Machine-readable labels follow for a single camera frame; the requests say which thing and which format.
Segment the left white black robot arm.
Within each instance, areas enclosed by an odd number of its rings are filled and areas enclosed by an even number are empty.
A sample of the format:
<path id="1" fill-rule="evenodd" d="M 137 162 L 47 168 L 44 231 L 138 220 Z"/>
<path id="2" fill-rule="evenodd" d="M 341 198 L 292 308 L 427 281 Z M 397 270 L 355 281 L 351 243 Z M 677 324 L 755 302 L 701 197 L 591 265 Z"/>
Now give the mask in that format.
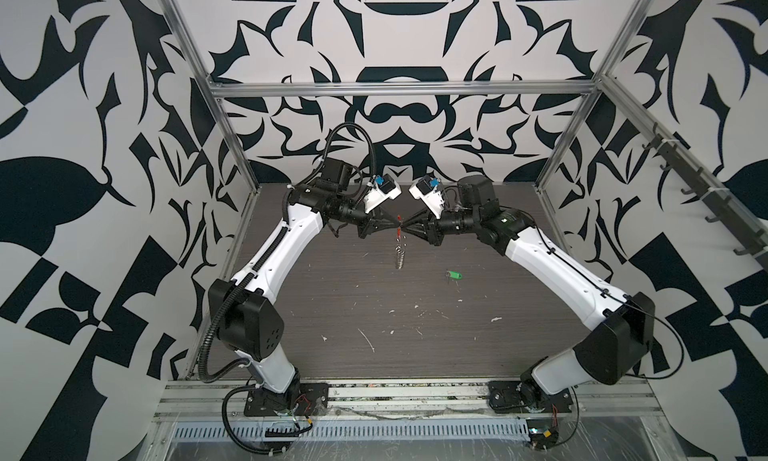
<path id="1" fill-rule="evenodd" d="M 288 187 L 279 224 L 256 255 L 228 281 L 208 292 L 210 324 L 197 355 L 198 378 L 213 383 L 243 367 L 260 381 L 249 388 L 260 414 L 295 409 L 300 374 L 281 345 L 285 323 L 275 303 L 291 269 L 329 221 L 354 225 L 360 238 L 397 225 L 384 202 L 401 188 L 390 175 L 371 175 L 358 194 L 347 189 L 352 165 L 332 159 L 307 180 Z"/>

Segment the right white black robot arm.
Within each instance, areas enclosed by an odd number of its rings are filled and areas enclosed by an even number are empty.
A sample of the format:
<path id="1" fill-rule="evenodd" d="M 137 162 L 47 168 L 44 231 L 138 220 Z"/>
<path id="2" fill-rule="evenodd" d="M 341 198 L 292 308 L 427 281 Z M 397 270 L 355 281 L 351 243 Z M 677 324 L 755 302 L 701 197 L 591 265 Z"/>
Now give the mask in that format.
<path id="1" fill-rule="evenodd" d="M 475 235 L 525 268 L 589 330 L 573 347 L 526 370 L 515 393 L 493 395 L 493 410 L 541 412 L 550 398 L 570 388 L 590 381 L 616 384 L 650 352 L 655 305 L 647 296 L 628 295 L 577 263 L 555 246 L 530 214 L 502 206 L 486 177 L 468 176 L 453 188 L 458 204 L 449 208 L 437 178 L 415 181 L 409 192 L 425 207 L 402 223 L 402 231 L 433 246 L 441 245 L 448 235 Z"/>

